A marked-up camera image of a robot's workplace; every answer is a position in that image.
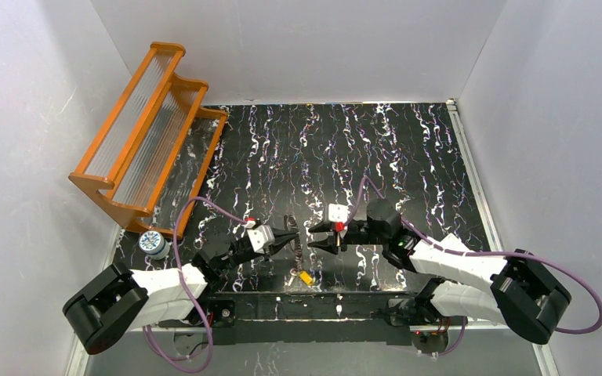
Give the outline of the white keyring holder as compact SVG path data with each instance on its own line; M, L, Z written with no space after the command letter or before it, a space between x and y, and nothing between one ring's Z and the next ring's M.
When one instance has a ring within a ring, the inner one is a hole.
M299 235L299 226L293 215L286 215L284 217L285 228L287 230L296 233L294 239L291 241L292 251L294 253L294 266L291 268L290 273L297 277L303 268L303 250Z

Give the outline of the yellow tagged key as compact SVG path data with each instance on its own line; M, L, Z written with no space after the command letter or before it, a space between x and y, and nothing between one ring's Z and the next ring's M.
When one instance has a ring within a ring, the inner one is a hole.
M305 270L302 270L298 273L298 278L306 285L309 287L312 287L315 285L315 281L314 278Z

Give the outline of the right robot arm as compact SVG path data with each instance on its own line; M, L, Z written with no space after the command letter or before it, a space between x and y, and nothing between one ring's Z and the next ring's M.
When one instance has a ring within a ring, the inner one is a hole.
M454 235L435 240L406 226L386 199L369 202L363 220L351 219L341 204L330 204L325 214L309 231L327 236L310 247L337 255L350 245L379 245L391 265L430 276L413 298L386 309L390 317L410 324L454 316L488 320L545 345L571 303L562 283L526 251L502 256L471 251Z

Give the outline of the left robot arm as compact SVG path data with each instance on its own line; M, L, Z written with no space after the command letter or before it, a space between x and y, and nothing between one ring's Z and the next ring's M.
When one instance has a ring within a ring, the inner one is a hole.
M192 301L215 289L232 269L273 256L298 237L298 230L261 225L231 241L221 255L198 252L182 269L142 271L115 262L69 298L62 313L85 351L95 355L133 329L185 320L196 310Z

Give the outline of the orange wooden rack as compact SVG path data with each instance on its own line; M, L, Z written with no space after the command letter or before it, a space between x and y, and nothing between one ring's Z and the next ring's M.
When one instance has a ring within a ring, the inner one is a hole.
M227 113L204 107L209 85L184 78L176 68L185 56L181 44L152 42L105 122L68 176L91 201L124 230L156 230L182 236L227 122ZM207 140L188 173L189 192L165 203L179 182L173 171L191 136Z

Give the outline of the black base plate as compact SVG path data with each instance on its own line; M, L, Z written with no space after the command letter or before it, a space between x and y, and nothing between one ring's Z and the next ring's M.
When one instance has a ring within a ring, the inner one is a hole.
M199 300L217 345L287 342L384 342L409 345L443 332L448 320L411 310L412 295L384 292L220 292Z

